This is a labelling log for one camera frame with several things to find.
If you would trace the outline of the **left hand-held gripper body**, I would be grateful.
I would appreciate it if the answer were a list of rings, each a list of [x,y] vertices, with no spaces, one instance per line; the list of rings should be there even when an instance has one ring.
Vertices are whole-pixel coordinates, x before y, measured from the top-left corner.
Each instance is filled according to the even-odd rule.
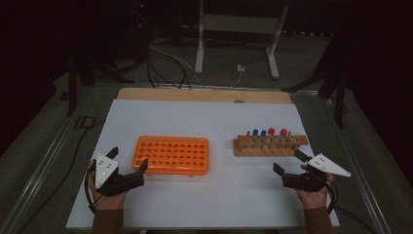
[[[94,188],[104,196],[115,196],[144,184],[145,171],[128,175],[119,174],[119,164],[105,156],[96,157]]]

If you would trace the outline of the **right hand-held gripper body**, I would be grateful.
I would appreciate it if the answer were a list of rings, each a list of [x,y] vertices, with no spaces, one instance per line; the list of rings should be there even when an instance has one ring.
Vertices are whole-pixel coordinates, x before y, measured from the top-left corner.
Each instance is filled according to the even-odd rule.
[[[284,187],[308,192],[317,192],[326,186],[327,174],[345,177],[350,177],[352,175],[323,154],[310,157],[311,160],[309,162],[304,162],[307,165],[305,173],[300,175],[285,173],[284,176],[282,176],[282,185]]]

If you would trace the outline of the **wooden tube rack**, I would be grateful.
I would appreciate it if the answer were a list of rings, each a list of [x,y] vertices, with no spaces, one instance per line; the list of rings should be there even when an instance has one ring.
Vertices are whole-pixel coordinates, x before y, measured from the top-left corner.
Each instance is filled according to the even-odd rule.
[[[236,156],[293,156],[308,145],[306,136],[238,136],[233,140]]]

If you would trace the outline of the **orange plastic tube rack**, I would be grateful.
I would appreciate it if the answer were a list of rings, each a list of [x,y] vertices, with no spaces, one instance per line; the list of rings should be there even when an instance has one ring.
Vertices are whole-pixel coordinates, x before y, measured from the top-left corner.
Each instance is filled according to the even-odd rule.
[[[140,136],[131,166],[147,161],[149,175],[204,176],[208,171],[208,139],[192,136]]]

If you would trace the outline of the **person's right hand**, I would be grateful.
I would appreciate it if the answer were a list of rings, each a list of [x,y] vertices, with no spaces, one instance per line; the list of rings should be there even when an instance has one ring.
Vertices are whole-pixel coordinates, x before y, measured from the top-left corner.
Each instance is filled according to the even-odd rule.
[[[303,205],[304,210],[313,210],[318,208],[326,208],[328,185],[333,181],[333,175],[327,174],[327,184],[320,191],[308,192],[304,190],[296,190],[296,194]]]

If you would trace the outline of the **person's left hand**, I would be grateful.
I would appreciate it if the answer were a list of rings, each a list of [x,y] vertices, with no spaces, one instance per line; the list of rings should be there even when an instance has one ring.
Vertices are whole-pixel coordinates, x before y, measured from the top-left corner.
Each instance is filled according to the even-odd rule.
[[[94,173],[92,172],[93,163],[89,163],[88,173],[88,190],[92,194],[92,204],[97,211],[104,210],[122,210],[126,200],[127,192],[115,196],[104,196],[94,188]]]

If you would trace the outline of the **black stand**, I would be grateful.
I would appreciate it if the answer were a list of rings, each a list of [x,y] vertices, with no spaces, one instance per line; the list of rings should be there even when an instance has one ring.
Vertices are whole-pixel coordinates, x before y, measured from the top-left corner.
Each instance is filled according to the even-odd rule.
[[[120,83],[131,83],[128,80],[118,74],[115,71],[110,70],[103,64],[93,60],[85,53],[72,54],[68,58],[67,75],[68,75],[68,110],[67,115],[70,116],[74,113],[77,106],[77,75],[79,74],[79,69],[76,67],[78,64],[91,65],[103,74],[108,75],[110,78],[120,82]]]
[[[333,93],[336,93],[334,120],[337,125],[343,129],[343,113],[344,113],[344,97],[346,90],[346,72],[344,68],[338,66],[332,66],[326,68],[324,71],[316,72],[310,78],[288,88],[283,88],[283,92],[296,93],[302,89],[322,80],[323,83],[317,91],[319,98],[331,98]]]

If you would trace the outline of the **white table sheet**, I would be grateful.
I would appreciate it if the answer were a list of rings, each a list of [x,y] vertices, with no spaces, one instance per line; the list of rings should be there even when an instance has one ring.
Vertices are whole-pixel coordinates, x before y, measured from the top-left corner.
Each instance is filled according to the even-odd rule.
[[[306,133],[292,104],[115,100],[94,149],[118,148],[123,174],[140,136],[205,137],[206,175],[150,175],[125,202],[127,229],[301,228],[302,205],[274,172],[280,164],[297,174],[294,157],[237,157],[233,140],[254,129]]]

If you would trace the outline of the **white metal stand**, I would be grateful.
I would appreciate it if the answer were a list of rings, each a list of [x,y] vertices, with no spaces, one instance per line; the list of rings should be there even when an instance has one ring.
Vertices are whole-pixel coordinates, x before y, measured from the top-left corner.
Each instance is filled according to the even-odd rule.
[[[205,12],[205,0],[200,0],[199,5],[199,27],[198,27],[198,49],[195,60],[195,73],[202,74],[204,68],[204,33],[205,31],[246,32],[255,34],[272,34],[273,42],[266,48],[266,56],[269,64],[271,77],[280,78],[280,72],[275,58],[276,48],[281,39],[283,25],[288,4],[282,5],[282,10],[277,18],[244,17],[235,15],[214,15]]]

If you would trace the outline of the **dark equipment stand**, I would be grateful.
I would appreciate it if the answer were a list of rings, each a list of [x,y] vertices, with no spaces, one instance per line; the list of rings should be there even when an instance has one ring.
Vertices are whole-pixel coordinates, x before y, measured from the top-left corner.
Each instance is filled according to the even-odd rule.
[[[131,54],[133,55],[133,62],[141,65],[145,61],[150,37],[150,23],[146,0],[131,0],[131,19]]]

